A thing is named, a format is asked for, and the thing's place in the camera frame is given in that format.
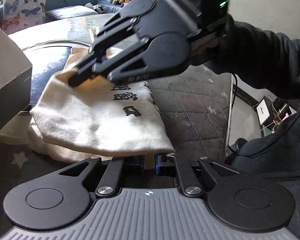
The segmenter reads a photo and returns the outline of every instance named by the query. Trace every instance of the gray quilted mattress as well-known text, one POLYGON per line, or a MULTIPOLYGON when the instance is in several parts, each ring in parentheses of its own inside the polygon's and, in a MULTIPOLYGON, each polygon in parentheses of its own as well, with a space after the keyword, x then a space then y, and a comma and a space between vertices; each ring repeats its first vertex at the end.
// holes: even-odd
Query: gray quilted mattress
POLYGON ((231 74, 190 66, 178 76, 151 80, 149 86, 176 151, 191 162, 203 155, 225 158, 231 74))

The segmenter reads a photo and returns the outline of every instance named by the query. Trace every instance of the sofa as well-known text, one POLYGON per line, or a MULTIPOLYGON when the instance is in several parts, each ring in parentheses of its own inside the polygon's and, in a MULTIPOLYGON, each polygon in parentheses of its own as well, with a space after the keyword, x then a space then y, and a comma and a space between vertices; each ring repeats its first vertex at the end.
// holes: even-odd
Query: sofa
MULTIPOLYGON (((114 5, 105 0, 46 0, 45 11, 51 11, 54 9, 69 7, 69 6, 84 6, 87 3, 92 3, 93 5, 99 4, 104 8, 104 13, 116 13, 120 10, 120 5, 114 5)), ((3 15, 3 5, 0 6, 0 26, 2 26, 2 15, 3 15)), ((46 17, 45 23, 54 21, 50 17, 46 17)))

